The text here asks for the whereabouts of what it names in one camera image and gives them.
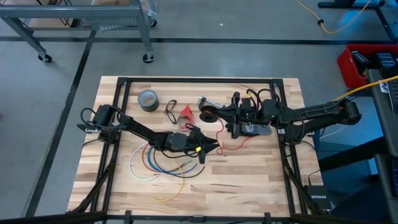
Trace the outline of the black device box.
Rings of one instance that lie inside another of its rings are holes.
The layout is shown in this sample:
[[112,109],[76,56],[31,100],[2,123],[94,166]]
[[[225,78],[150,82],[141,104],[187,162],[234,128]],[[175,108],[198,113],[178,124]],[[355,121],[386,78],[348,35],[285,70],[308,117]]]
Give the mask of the black device box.
[[358,69],[358,73],[363,77],[368,76],[368,68],[371,64],[370,61],[358,51],[352,51],[351,54]]
[[376,67],[378,69],[390,69],[398,67],[398,58],[392,52],[377,52],[375,54]]

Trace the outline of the black aluminium table frame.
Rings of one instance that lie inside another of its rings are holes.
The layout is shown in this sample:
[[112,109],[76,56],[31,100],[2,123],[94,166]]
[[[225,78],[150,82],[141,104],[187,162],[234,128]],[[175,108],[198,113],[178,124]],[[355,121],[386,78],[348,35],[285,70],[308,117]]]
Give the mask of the black aluminium table frame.
[[[74,209],[59,215],[28,216],[2,220],[1,224],[88,224],[122,220],[204,222],[288,222],[306,224],[370,224],[363,220],[334,217],[313,202],[302,185],[302,174],[318,167],[317,155],[307,146],[287,142],[285,129],[270,135],[231,137],[226,122],[206,123],[199,118],[199,96],[228,106],[233,93],[241,98],[258,92],[261,100],[276,92],[289,108],[304,108],[296,79],[276,78],[184,78],[184,77],[103,77],[93,112],[100,105],[117,106],[153,131],[188,135],[172,124],[164,113],[170,100],[176,119],[187,105],[194,126],[216,139],[219,147],[198,158],[160,152],[146,140],[127,131],[116,133],[111,142],[102,140],[83,148],[73,185]],[[153,90],[159,107],[144,111],[137,97]]]

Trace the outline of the grey duct tape roll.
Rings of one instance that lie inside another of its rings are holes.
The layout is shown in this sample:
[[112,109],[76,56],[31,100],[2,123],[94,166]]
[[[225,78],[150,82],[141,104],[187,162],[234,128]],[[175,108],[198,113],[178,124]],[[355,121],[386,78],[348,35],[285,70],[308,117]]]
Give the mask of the grey duct tape roll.
[[153,90],[143,90],[139,93],[138,104],[146,112],[153,112],[159,107],[159,99]]

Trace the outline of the black floor stand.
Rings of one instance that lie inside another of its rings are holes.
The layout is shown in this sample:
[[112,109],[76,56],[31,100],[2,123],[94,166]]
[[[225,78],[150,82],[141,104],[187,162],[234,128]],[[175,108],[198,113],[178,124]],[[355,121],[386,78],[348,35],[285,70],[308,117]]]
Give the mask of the black floor stand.
[[322,23],[323,19],[316,16],[318,20],[318,25],[327,33],[327,34],[337,34],[344,29],[348,28],[365,10],[372,10],[376,13],[379,21],[381,22],[388,38],[391,42],[397,43],[398,37],[396,37],[393,33],[391,26],[388,24],[386,17],[384,16],[381,8],[386,4],[387,0],[366,0],[365,3],[357,3],[357,0],[332,0],[330,2],[319,2],[317,4],[320,9],[358,9],[359,12],[355,15],[352,20],[347,22],[343,27],[338,28],[337,30],[331,31],[327,30],[324,24]]

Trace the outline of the grey metal wheeled cart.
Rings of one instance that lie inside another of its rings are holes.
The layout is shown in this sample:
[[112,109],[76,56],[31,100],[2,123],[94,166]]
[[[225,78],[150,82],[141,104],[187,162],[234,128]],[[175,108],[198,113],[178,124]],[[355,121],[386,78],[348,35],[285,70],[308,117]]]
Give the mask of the grey metal wheeled cart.
[[150,28],[157,25],[153,0],[0,0],[2,19],[36,52],[43,63],[52,57],[34,36],[36,30],[138,30],[144,45],[142,61],[154,61]]

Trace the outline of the tape roll with red dispenser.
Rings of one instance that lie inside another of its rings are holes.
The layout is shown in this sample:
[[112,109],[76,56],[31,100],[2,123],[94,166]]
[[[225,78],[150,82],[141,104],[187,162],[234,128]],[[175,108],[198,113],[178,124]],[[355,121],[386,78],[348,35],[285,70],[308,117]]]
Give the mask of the tape roll with red dispenser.
[[195,118],[189,105],[181,110],[177,118],[177,124],[179,128],[184,131],[187,130],[186,124],[195,124]]

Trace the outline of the black plastic spool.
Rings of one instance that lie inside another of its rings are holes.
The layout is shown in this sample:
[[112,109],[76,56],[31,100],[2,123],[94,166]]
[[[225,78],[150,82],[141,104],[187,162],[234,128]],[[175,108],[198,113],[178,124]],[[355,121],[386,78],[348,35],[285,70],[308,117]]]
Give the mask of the black plastic spool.
[[217,108],[210,105],[205,105],[200,108],[201,114],[199,118],[206,123],[215,123],[218,120],[216,115]]

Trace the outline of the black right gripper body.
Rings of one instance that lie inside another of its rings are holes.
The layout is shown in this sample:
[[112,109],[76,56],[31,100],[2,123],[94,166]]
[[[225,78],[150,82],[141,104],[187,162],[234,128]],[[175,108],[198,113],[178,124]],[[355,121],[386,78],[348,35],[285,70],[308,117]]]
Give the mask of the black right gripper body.
[[239,128],[236,127],[239,123],[252,123],[256,124],[256,116],[257,109],[254,106],[251,106],[251,100],[249,98],[243,98],[241,104],[240,102],[240,93],[234,92],[233,97],[231,99],[231,104],[236,105],[236,111],[232,112],[235,115],[235,122],[233,134],[238,134]]

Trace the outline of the black C-clamp with silver screw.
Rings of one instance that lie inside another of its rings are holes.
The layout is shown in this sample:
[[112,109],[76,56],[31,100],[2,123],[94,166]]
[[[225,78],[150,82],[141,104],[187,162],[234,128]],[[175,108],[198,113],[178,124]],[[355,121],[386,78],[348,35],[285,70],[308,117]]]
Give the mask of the black C-clamp with silver screw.
[[211,101],[204,96],[198,97],[197,106],[202,113],[215,113],[218,109],[224,107],[224,105]]

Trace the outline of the black safety glasses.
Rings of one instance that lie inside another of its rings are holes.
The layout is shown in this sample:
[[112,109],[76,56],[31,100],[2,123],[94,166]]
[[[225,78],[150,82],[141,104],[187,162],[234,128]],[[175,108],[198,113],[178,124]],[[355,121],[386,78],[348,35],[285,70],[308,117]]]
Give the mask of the black safety glasses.
[[165,107],[165,111],[164,111],[164,113],[167,115],[169,121],[170,121],[172,124],[177,124],[177,119],[176,119],[175,115],[174,115],[173,112],[172,112],[172,110],[174,109],[174,107],[175,107],[176,104],[177,104],[177,101],[176,101],[176,100],[170,100],[170,101],[167,103],[167,105],[166,105],[166,107]]

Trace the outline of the black network switch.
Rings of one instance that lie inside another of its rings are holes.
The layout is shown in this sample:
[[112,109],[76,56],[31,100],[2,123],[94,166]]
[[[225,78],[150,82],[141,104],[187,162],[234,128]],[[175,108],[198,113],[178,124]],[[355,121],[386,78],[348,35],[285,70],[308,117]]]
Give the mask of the black network switch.
[[326,188],[322,185],[306,185],[305,189],[311,199],[325,212],[331,211],[331,202]]

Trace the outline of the red plastic bin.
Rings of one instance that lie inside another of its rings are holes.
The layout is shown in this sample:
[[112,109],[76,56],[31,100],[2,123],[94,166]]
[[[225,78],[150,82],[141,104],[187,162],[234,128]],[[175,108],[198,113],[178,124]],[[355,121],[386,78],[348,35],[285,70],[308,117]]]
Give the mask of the red plastic bin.
[[[369,63],[359,63],[353,56],[353,52],[358,52]],[[367,69],[377,69],[377,53],[392,53],[398,56],[398,45],[389,44],[348,44],[344,51],[338,56],[337,64],[341,76],[347,88],[359,88],[368,84],[367,76],[363,72]]]

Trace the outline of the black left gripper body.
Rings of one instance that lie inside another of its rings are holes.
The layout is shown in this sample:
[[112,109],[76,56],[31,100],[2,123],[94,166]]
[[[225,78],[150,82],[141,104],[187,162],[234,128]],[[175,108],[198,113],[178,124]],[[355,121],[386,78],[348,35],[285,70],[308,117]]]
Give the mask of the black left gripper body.
[[197,157],[200,164],[205,163],[205,147],[203,146],[203,133],[201,129],[193,124],[186,123],[185,127],[190,130],[185,154],[188,157]]

